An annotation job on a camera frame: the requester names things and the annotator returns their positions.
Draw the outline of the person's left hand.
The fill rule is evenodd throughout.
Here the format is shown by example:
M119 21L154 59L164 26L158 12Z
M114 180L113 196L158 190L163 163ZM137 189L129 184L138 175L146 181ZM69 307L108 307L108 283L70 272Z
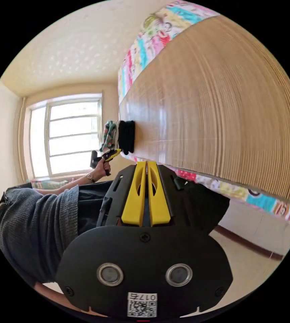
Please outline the person's left hand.
M98 182L100 179L102 179L103 177L106 177L105 175L105 171L102 168L102 164L99 161L96 168L94 169L94 171L92 172L93 174L93 181L94 182Z

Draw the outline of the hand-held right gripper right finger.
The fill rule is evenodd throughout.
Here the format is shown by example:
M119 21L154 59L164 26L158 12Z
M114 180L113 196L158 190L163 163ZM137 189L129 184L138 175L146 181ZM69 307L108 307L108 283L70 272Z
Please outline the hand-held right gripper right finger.
M171 216L158 166L154 161L147 162L147 178L151 226L167 225L170 223Z

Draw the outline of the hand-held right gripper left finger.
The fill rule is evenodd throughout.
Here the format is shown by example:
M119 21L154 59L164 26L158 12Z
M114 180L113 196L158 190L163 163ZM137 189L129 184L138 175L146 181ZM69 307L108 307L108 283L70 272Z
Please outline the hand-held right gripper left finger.
M147 162L138 162L131 181L121 220L125 225L142 226L146 191Z

